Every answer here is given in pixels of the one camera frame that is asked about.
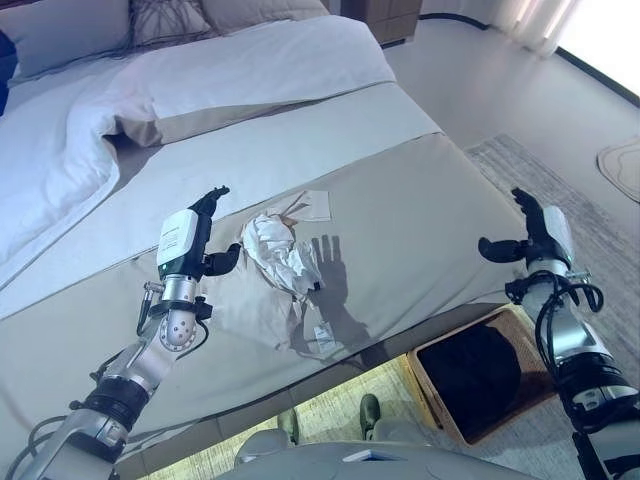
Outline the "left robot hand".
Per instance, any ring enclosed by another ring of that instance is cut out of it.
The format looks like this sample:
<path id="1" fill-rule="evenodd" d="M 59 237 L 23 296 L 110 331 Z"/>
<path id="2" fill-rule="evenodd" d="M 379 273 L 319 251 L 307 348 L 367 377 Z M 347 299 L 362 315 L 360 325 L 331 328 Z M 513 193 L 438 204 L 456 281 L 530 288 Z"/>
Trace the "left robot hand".
<path id="1" fill-rule="evenodd" d="M 224 252 L 205 252 L 217 202 L 229 192 L 226 186 L 216 187 L 164 220 L 156 253 L 161 280 L 169 275 L 182 275 L 199 282 L 202 277 L 226 275 L 235 268 L 241 250 L 239 243 L 232 243 Z"/>

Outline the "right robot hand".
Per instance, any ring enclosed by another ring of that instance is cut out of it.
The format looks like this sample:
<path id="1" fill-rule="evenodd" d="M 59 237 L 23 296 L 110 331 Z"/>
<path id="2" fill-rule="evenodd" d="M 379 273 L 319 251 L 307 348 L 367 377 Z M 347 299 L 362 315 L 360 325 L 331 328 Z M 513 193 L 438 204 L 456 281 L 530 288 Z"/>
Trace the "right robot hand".
<path id="1" fill-rule="evenodd" d="M 515 203 L 525 216 L 525 240 L 478 240 L 480 255 L 494 263 L 512 263 L 525 260 L 527 265 L 543 260 L 562 262 L 572 266 L 574 251 L 568 221 L 556 206 L 542 207 L 529 193 L 520 188 L 511 190 Z"/>

